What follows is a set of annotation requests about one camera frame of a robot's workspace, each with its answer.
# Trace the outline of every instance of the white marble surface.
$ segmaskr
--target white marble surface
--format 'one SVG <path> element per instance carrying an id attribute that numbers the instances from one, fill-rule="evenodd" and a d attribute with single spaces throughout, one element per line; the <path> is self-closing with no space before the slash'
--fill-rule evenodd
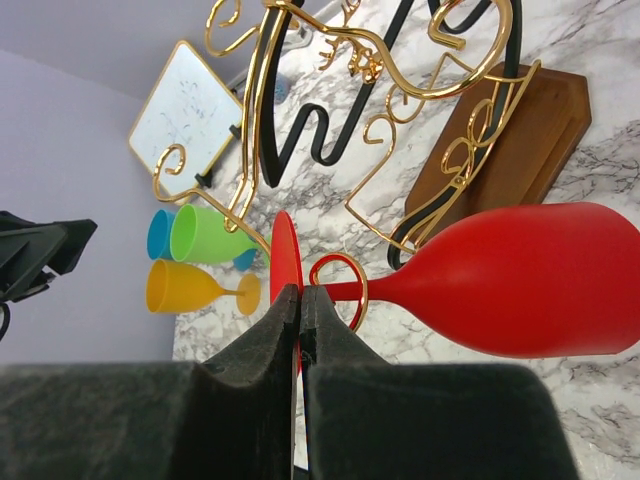
<path id="1" fill-rule="evenodd" d="M 593 124 L 561 173 L 547 202 L 588 200 L 623 213 L 640 226 L 640 0 L 541 0 L 524 2 L 523 63 L 541 58 L 543 66 L 585 75 L 589 80 Z M 397 2 L 363 0 L 352 25 L 366 25 L 382 33 Z M 425 0 L 417 0 L 394 47 L 399 67 L 413 82 L 423 82 L 442 52 L 425 32 L 429 17 Z M 467 35 L 461 57 L 473 62 L 486 52 L 496 25 L 490 12 Z M 331 115 L 329 146 L 333 145 L 360 86 L 346 75 L 345 49 L 326 72 L 317 52 L 320 35 L 303 50 L 288 53 L 281 71 L 296 83 L 276 110 L 282 142 L 300 105 L 321 103 Z M 451 78 L 448 71 L 445 78 Z M 326 168 L 312 162 L 308 151 L 315 121 L 311 121 L 276 190 L 262 186 L 249 221 L 268 233 L 275 212 L 287 210 L 296 223 L 305 272 L 322 254 L 341 250 L 358 258 L 369 277 L 389 273 L 386 245 L 344 209 L 346 193 L 380 158 L 386 145 L 371 146 L 360 134 L 370 115 L 383 111 L 390 85 L 379 81 L 342 160 Z M 389 229 L 403 213 L 404 199 L 422 168 L 455 100 L 425 107 L 412 124 L 399 129 L 397 153 L 375 181 L 362 192 L 356 207 Z M 382 136 L 388 135 L 380 129 Z M 224 160 L 216 177 L 215 194 L 227 201 L 235 187 L 237 148 Z M 240 274 L 231 265 L 209 269 L 225 286 L 235 286 Z M 205 310 L 181 315 L 176 322 L 174 358 L 205 360 L 244 332 L 268 308 L 268 280 L 263 265 L 263 302 L 250 318 L 240 316 L 233 299 L 223 298 Z M 327 269 L 327 280 L 350 273 Z M 353 306 L 339 307 L 350 316 Z M 374 303 L 359 335 L 392 363 L 481 362 L 493 358 L 456 345 L 425 327 L 394 305 Z M 518 361 L 532 368 L 552 393 L 576 463 L 585 480 L 640 478 L 640 345 L 617 356 Z M 296 463 L 306 464 L 301 404 L 296 425 Z"/>

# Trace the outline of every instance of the metal curl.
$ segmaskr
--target metal curl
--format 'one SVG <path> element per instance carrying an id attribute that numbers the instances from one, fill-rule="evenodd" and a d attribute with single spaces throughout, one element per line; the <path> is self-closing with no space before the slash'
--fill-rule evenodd
<path id="1" fill-rule="evenodd" d="M 320 285 L 319 273 L 322 267 L 331 262 L 344 262 L 347 264 L 351 271 L 355 273 L 356 278 L 360 285 L 362 285 L 362 295 L 360 296 L 360 300 L 358 300 L 358 308 L 356 310 L 355 315 L 353 316 L 353 320 L 349 324 L 349 328 L 354 332 L 357 332 L 362 322 L 364 320 L 365 315 L 367 314 L 367 309 L 369 308 L 369 281 L 367 279 L 367 274 L 362 268 L 360 262 L 358 262 L 351 255 L 341 252 L 333 252 L 325 255 L 320 260 L 318 260 L 311 267 L 311 271 L 309 272 L 309 283 L 311 285 Z"/>
<path id="2" fill-rule="evenodd" d="M 361 0 L 354 0 L 353 3 L 351 3 L 349 0 L 342 1 L 342 4 L 340 5 L 340 7 L 342 8 L 342 16 L 343 16 L 342 26 L 343 27 L 348 26 L 349 20 L 351 20 L 351 17 L 353 17 L 354 13 L 356 13 L 358 8 L 360 8 L 360 2 Z M 342 42 L 343 40 L 340 37 L 334 38 L 333 40 L 325 39 L 325 43 L 331 46 L 331 51 L 320 52 L 320 56 L 325 58 L 327 61 L 324 65 L 321 65 L 320 67 L 318 67 L 318 70 L 323 72 L 333 64 L 333 61 L 336 59 L 336 54 L 338 53 L 338 47 Z"/>
<path id="3" fill-rule="evenodd" d="M 401 249 L 401 250 L 403 250 L 403 251 L 405 251 L 407 253 L 414 253 L 414 251 L 411 250 L 410 248 L 405 247 L 404 245 L 400 244 L 399 242 L 396 242 L 390 236 L 385 235 L 381 230 L 379 230 L 377 227 L 375 227 L 371 222 L 367 221 L 364 218 L 364 216 L 362 216 L 360 213 L 358 213 L 351 206 L 351 200 L 353 200 L 355 198 L 355 196 L 360 192 L 360 190 L 362 190 L 364 188 L 364 186 L 373 178 L 373 176 L 376 175 L 380 171 L 380 169 L 387 163 L 387 160 L 389 160 L 389 158 L 391 158 L 391 155 L 393 155 L 393 152 L 394 152 L 394 150 L 396 148 L 396 143 L 397 143 L 397 128 L 396 128 L 396 124 L 393 122 L 393 120 L 388 115 L 385 115 L 383 113 L 380 113 L 378 115 L 374 115 L 373 117 L 371 117 L 369 119 L 369 121 L 365 125 L 364 132 L 362 134 L 362 138 L 363 138 L 364 143 L 366 143 L 367 145 L 379 145 L 379 144 L 384 142 L 384 140 L 382 138 L 371 138 L 370 135 L 369 135 L 371 127 L 378 120 L 383 120 L 383 121 L 387 122 L 387 125 L 389 125 L 389 128 L 391 129 L 391 143 L 389 144 L 389 148 L 387 148 L 387 152 L 382 157 L 382 159 L 360 181 L 360 183 L 358 183 L 358 185 L 353 190 L 351 190 L 349 195 L 347 195 L 347 197 L 345 198 L 345 202 L 344 202 L 344 208 L 346 208 L 347 211 L 349 213 L 351 213 L 351 215 L 356 217 L 356 219 L 358 219 L 358 221 L 360 223 L 365 225 L 367 228 L 369 228 L 371 231 L 376 233 L 378 236 L 380 236 L 381 238 L 383 238 L 387 242 L 395 245 L 397 248 L 399 248 L 399 249 Z"/>
<path id="4" fill-rule="evenodd" d="M 175 168 L 165 168 L 164 169 L 165 173 L 168 173 L 169 175 L 179 175 L 187 163 L 187 152 L 184 146 L 181 145 L 180 143 L 174 143 L 173 145 L 170 145 L 169 147 L 167 147 L 164 152 L 162 152 L 162 155 L 160 155 L 160 158 L 158 159 L 158 162 L 156 163 L 156 166 L 153 169 L 153 175 L 152 175 L 153 193 L 156 196 L 156 198 L 161 202 L 174 203 L 184 198 L 189 198 L 191 195 L 199 196 L 204 201 L 206 201 L 209 205 L 211 205 L 213 208 L 215 208 L 220 213 L 222 213 L 226 218 L 231 220 L 235 225 L 238 226 L 238 228 L 240 228 L 240 230 L 242 230 L 247 235 L 249 235 L 252 239 L 254 239 L 260 245 L 260 247 L 264 250 L 264 252 L 266 253 L 267 257 L 270 260 L 271 247 L 269 246 L 267 241 L 264 239 L 264 237 L 260 235 L 258 232 L 256 232 L 249 225 L 247 225 L 246 222 L 244 222 L 244 220 L 236 217 L 227 208 L 225 208 L 220 202 L 218 202 L 215 198 L 213 198 L 211 195 L 209 195 L 205 191 L 200 190 L 199 188 L 189 188 L 188 190 L 185 190 L 184 192 L 176 193 L 175 195 L 164 196 L 162 194 L 162 190 L 160 188 L 160 173 L 162 172 L 162 167 L 164 163 L 167 161 L 167 158 L 169 158 L 169 155 L 171 155 L 175 151 L 177 151 L 180 154 L 180 160 L 178 161 L 178 166 Z"/>
<path id="5" fill-rule="evenodd" d="M 222 7 L 226 2 L 227 0 L 218 0 L 215 3 L 215 5 L 211 8 L 211 12 L 209 13 L 209 18 L 207 18 L 206 27 L 204 30 L 204 45 L 207 49 L 207 52 L 209 52 L 214 57 L 224 57 L 226 55 L 229 55 L 236 48 L 238 48 L 240 45 L 246 42 L 249 39 L 249 37 L 251 37 L 254 33 L 258 32 L 260 29 L 258 25 L 254 25 L 249 30 L 244 32 L 236 41 L 234 41 L 227 48 L 224 48 L 222 50 L 214 48 L 213 39 L 211 37 L 213 36 L 215 18 L 216 18 L 216 15 L 218 14 L 218 10 L 220 10 L 220 7 Z M 241 12 L 242 12 L 242 0 L 235 0 L 233 14 L 229 18 L 229 20 L 220 22 L 218 24 L 218 27 L 226 28 L 235 24 L 238 18 L 240 18 Z"/>

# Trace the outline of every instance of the wooden base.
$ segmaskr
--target wooden base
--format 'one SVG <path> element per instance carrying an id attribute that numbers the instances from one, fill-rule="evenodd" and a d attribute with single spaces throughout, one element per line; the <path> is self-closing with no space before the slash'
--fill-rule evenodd
<path id="1" fill-rule="evenodd" d="M 528 69 L 521 65 L 520 76 Z M 501 72 L 502 65 L 492 71 Z M 451 176 L 440 170 L 440 159 L 455 138 L 465 135 L 472 109 L 483 98 L 491 98 L 493 85 L 482 80 L 460 97 L 407 197 L 406 213 L 428 202 L 450 181 Z M 538 70 L 482 170 L 430 236 L 474 213 L 542 202 L 590 124 L 587 79 Z M 449 164 L 460 165 L 465 158 L 466 150 L 458 148 Z"/>

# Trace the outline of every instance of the black metal frame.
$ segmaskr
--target black metal frame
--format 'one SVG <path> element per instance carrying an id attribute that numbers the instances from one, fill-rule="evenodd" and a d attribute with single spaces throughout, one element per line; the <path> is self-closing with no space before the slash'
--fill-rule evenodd
<path id="1" fill-rule="evenodd" d="M 409 11 L 413 5 L 414 0 L 401 0 L 398 9 L 389 25 L 389 29 L 384 37 L 384 42 L 389 49 L 393 47 L 398 34 L 400 33 L 400 29 L 404 24 Z M 293 2 L 298 7 L 301 7 L 304 3 L 303 0 L 297 0 Z M 273 28 L 273 24 L 276 21 L 276 18 L 279 14 L 278 10 L 273 10 L 269 12 L 269 18 L 267 20 L 268 25 L 271 25 L 271 29 Z M 322 150 L 325 146 L 325 139 L 327 137 L 327 132 L 329 130 L 329 113 L 327 110 L 318 104 L 315 103 L 307 103 L 303 105 L 296 118 L 293 122 L 291 130 L 287 135 L 287 139 L 282 146 L 282 150 L 278 153 L 278 145 L 276 143 L 276 134 L 275 134 L 275 126 L 273 119 L 273 108 L 274 108 L 274 91 L 275 91 L 275 82 L 276 82 L 276 74 L 278 72 L 278 65 L 280 63 L 280 55 L 282 53 L 282 45 L 284 42 L 285 35 L 287 33 L 287 28 L 289 26 L 289 22 L 291 21 L 291 14 L 288 14 L 284 25 L 278 35 L 274 55 L 272 57 L 272 61 L 267 66 L 261 66 L 261 68 L 266 68 L 266 80 L 264 87 L 264 96 L 262 102 L 262 110 L 260 114 L 260 162 L 261 162 L 261 171 L 264 177 L 265 183 L 272 188 L 275 188 L 280 183 L 282 179 L 282 175 L 293 155 L 295 150 L 295 146 L 300 139 L 300 135 L 305 128 L 307 123 L 307 119 L 311 116 L 312 113 L 316 113 L 318 116 L 318 126 L 313 135 L 313 141 L 311 143 L 311 158 L 324 166 L 332 166 L 338 163 L 340 158 L 342 157 L 349 140 L 353 136 L 353 132 L 356 129 L 358 124 L 358 120 L 362 115 L 362 112 L 371 96 L 371 92 L 375 87 L 375 83 L 363 84 L 360 87 L 360 91 L 356 96 L 356 99 L 349 111 L 349 115 L 347 116 L 347 120 L 338 135 L 338 139 L 326 157 L 323 157 Z M 266 52 L 267 44 L 269 42 L 270 35 L 268 33 L 264 33 L 257 47 L 257 57 L 262 58 L 264 56 L 264 52 Z M 252 95 L 255 96 L 256 89 L 258 88 L 257 82 L 254 85 L 254 90 Z"/>

